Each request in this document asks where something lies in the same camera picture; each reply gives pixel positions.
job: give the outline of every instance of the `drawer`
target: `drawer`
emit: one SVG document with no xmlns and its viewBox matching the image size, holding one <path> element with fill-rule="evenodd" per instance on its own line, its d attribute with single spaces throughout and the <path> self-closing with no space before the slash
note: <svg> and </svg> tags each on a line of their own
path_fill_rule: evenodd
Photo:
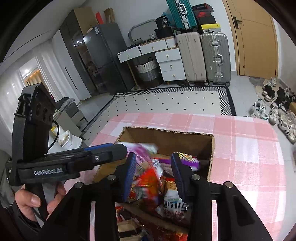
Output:
<svg viewBox="0 0 296 241">
<path fill-rule="evenodd" d="M 185 72 L 183 69 L 161 72 L 163 81 L 185 80 Z"/>
<path fill-rule="evenodd" d="M 166 61 L 159 63 L 161 72 L 171 71 L 176 69 L 184 69 L 183 62 L 181 59 Z"/>
<path fill-rule="evenodd" d="M 168 48 L 174 48 L 174 47 L 176 47 L 175 37 L 171 37 L 169 39 L 165 39 L 165 41 L 167 42 Z"/>
<path fill-rule="evenodd" d="M 122 63 L 127 60 L 141 56 L 141 53 L 139 47 L 133 47 L 131 49 L 119 53 L 117 56 L 119 58 L 119 61 Z"/>
<path fill-rule="evenodd" d="M 171 61 L 176 59 L 181 59 L 179 48 L 175 49 L 168 49 L 165 51 L 160 51 L 155 53 L 157 62 L 165 62 L 165 61 Z"/>
<path fill-rule="evenodd" d="M 142 54 L 152 53 L 152 52 L 167 49 L 167 48 L 168 47 L 164 39 L 140 46 L 140 50 Z"/>
</svg>

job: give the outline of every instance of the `metal bolt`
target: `metal bolt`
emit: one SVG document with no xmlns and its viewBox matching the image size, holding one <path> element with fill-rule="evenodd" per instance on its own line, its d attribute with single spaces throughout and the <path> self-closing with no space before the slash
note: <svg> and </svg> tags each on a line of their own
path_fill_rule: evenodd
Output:
<svg viewBox="0 0 296 241">
<path fill-rule="evenodd" d="M 193 180 L 198 181 L 198 180 L 200 179 L 200 175 L 193 174 L 193 175 L 191 176 L 191 178 L 192 178 Z"/>
<path fill-rule="evenodd" d="M 82 188 L 82 186 L 83 186 L 82 182 L 75 183 L 75 188 L 77 189 Z"/>
<path fill-rule="evenodd" d="M 109 175 L 109 176 L 107 177 L 107 179 L 108 179 L 109 181 L 113 181 L 113 180 L 116 179 L 116 176 L 115 176 L 114 174 L 111 174 L 111 175 Z"/>
<path fill-rule="evenodd" d="M 225 186 L 228 187 L 228 188 L 232 188 L 233 183 L 232 182 L 225 182 Z"/>
</svg>

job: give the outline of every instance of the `silver suitcase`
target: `silver suitcase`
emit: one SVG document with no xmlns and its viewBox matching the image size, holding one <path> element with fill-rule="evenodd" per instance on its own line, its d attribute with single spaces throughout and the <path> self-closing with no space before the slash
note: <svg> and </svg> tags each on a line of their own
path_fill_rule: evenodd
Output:
<svg viewBox="0 0 296 241">
<path fill-rule="evenodd" d="M 187 81 L 207 80 L 200 34 L 184 33 L 176 36 Z"/>
<path fill-rule="evenodd" d="M 228 40 L 223 33 L 200 35 L 209 85 L 230 85 L 231 68 Z"/>
</svg>

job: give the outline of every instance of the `black sleeve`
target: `black sleeve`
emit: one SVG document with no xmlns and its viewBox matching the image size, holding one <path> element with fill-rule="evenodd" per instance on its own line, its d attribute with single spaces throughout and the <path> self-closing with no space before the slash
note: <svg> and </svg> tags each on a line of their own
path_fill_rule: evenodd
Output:
<svg viewBox="0 0 296 241">
<path fill-rule="evenodd" d="M 36 240 L 40 230 L 39 224 L 27 219 L 15 202 L 8 208 L 0 205 L 0 221 L 11 241 Z"/>
</svg>

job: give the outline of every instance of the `plaid tablecloth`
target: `plaid tablecloth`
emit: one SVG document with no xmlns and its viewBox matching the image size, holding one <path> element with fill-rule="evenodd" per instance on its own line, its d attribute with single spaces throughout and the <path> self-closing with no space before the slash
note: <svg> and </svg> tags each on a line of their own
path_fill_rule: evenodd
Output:
<svg viewBox="0 0 296 241">
<path fill-rule="evenodd" d="M 92 145 L 114 143 L 125 126 L 213 134 L 211 182 L 233 182 L 277 240 L 285 213 L 286 180 L 280 143 L 268 122 L 222 115 L 120 114 L 106 124 Z M 89 183 L 94 174 L 95 170 L 82 174 L 80 180 Z M 218 239 L 217 224 L 213 202 L 213 240 Z"/>
</svg>

